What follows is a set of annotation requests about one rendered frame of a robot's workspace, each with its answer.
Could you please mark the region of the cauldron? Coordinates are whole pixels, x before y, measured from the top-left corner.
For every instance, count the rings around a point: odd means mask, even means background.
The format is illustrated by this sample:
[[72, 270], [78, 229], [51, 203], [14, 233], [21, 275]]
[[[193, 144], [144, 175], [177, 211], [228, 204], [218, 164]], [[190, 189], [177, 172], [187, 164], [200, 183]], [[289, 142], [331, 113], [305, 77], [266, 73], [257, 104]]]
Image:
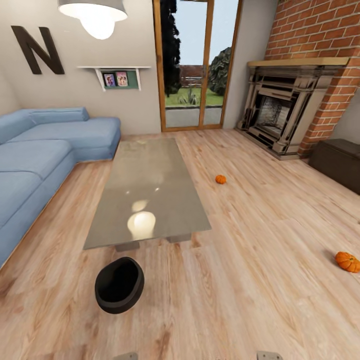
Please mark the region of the cauldron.
[[121, 314], [140, 299], [145, 277], [140, 265], [130, 257], [122, 257], [104, 267], [95, 280], [95, 298], [109, 314]]

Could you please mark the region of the pumpkin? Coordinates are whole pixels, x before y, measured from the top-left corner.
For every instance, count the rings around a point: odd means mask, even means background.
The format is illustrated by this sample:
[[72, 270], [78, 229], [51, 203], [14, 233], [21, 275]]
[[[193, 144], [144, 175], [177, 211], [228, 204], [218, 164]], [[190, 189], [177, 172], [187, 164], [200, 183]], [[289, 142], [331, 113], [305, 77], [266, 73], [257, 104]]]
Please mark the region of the pumpkin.
[[220, 174], [216, 176], [215, 181], [219, 184], [224, 184], [226, 182], [226, 177]]
[[360, 271], [360, 261], [349, 253], [339, 251], [335, 256], [335, 261], [346, 272], [357, 274]]

